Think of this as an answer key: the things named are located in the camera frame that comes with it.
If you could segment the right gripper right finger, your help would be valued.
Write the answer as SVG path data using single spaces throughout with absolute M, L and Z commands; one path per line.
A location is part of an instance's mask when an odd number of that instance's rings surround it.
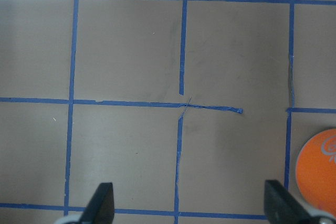
M 277 180 L 264 184 L 264 214 L 269 223 L 335 223 L 327 215 L 312 215 Z

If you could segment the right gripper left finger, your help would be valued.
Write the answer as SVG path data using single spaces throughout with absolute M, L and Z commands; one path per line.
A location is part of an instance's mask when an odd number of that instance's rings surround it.
M 114 214 L 113 183 L 100 183 L 82 214 L 61 217 L 56 223 L 110 224 Z

